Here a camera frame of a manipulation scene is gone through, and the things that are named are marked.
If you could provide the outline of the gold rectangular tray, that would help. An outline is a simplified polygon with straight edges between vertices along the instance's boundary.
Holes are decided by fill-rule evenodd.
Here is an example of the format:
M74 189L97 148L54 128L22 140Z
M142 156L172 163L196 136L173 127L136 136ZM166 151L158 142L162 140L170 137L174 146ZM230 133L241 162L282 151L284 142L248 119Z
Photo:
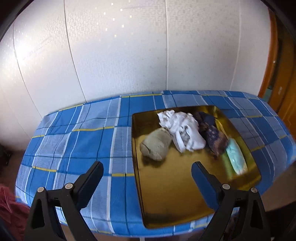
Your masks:
M180 225L199 220L214 211L208 208L191 174L191 166L200 161L221 183L248 190L261 180L257 164L238 130L214 105L186 106L174 111L202 111L214 116L218 130L239 145L247 171L236 174L226 153L215 157L209 148L180 153L174 144L163 161L154 161L140 151L140 143L160 127L158 110L132 115L132 160L142 221L148 229Z

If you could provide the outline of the white cloth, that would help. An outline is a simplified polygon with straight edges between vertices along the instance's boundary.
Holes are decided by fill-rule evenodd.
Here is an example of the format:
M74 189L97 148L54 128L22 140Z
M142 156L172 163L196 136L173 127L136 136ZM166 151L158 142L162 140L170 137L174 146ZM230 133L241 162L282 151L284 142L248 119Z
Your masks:
M158 117L160 126L170 133L180 153L205 148L206 141L199 133L199 123L192 114L166 110L158 113Z

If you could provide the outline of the wooden door frame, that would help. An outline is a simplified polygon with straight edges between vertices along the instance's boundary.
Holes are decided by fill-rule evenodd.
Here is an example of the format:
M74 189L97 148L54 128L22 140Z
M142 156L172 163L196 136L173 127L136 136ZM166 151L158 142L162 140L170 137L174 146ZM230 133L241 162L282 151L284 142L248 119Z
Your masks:
M295 41L269 11L271 39L267 67L258 96L266 101L295 138Z

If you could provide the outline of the navy gold lace cloth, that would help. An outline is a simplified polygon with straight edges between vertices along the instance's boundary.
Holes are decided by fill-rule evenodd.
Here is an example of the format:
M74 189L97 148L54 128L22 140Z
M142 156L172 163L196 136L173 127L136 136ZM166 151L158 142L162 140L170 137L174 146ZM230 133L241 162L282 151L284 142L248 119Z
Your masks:
M218 130L215 117L202 111L196 111L193 117L199 124L199 133L206 141L206 146L218 157L222 155L228 147L226 135Z

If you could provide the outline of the red pleated cushion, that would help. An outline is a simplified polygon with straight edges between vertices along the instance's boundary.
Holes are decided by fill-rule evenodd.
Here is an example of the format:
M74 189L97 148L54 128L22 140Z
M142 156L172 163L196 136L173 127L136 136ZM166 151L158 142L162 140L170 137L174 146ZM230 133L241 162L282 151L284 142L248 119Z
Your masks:
M10 189L1 184L1 218L16 240L23 240L30 208L17 202Z

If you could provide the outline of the blue plaid tablecloth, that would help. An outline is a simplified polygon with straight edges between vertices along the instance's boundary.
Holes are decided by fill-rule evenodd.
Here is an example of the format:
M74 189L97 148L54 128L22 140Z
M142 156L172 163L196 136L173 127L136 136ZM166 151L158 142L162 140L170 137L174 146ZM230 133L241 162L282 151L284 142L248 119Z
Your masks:
M16 199L31 205L37 189L62 188L95 161L104 175L81 211L92 231L126 237L165 237L205 227L211 216L148 230L140 215L132 165L132 115L148 110L215 105L250 148L264 192L295 160L295 141L274 110L255 95L237 91L161 91L122 95L44 116L21 162Z

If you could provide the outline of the teal cloth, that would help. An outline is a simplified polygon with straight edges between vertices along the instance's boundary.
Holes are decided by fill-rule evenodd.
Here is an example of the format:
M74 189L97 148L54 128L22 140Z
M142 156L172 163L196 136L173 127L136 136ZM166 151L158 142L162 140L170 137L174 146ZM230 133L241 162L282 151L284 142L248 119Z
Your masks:
M229 157L230 163L233 170L237 175L242 175L248 171L246 161L244 159L243 153L237 144L236 140L230 138L228 140L228 146L226 148L226 153Z

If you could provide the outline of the grey green cloth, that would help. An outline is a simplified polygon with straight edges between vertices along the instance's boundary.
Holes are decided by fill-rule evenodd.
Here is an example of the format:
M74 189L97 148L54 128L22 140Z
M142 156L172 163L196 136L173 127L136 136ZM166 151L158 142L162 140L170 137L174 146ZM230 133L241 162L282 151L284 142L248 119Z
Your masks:
M165 128L151 132L141 143L140 151L145 157L154 161L162 161L168 154L172 138Z

